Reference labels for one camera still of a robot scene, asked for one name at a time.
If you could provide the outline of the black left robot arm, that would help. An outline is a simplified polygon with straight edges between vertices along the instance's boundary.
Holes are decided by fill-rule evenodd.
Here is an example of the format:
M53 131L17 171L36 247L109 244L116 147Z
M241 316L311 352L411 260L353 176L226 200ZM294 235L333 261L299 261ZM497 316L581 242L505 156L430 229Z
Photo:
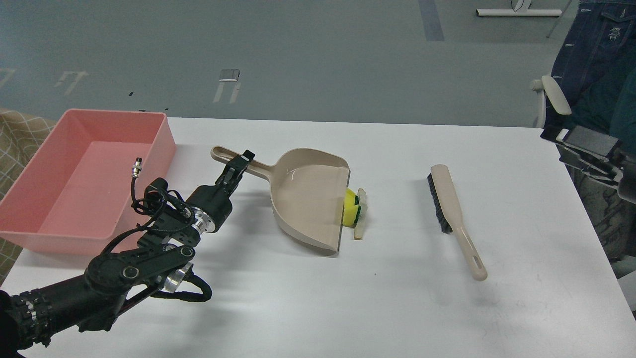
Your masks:
M109 331L125 312L148 297L203 303L213 291L192 270L203 233L215 233L232 211L230 197L254 159L232 154L214 185L198 186L188 199L157 178L136 198L141 159L133 166L132 208L145 224L109 242L74 278L9 295L1 292L1 356L18 358L34 344L72 326Z

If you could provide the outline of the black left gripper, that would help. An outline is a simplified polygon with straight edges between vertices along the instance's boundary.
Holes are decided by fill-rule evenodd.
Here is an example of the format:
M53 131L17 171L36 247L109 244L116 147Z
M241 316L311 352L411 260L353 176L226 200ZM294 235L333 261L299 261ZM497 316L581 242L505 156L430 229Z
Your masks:
M233 158L225 165L214 185L198 186L186 200L189 206L209 217L205 232L217 232L229 217L233 208L230 196L239 185L243 173L250 170L254 157L253 152L245 150L239 158Z

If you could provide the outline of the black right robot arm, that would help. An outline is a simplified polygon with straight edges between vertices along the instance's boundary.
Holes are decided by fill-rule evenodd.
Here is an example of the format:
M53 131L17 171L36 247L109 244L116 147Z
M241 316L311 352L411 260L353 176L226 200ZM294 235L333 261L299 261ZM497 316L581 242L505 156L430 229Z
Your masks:
M627 202L636 201L635 155L617 138L580 125L572 129L549 125L540 137L559 148L561 163L613 188Z

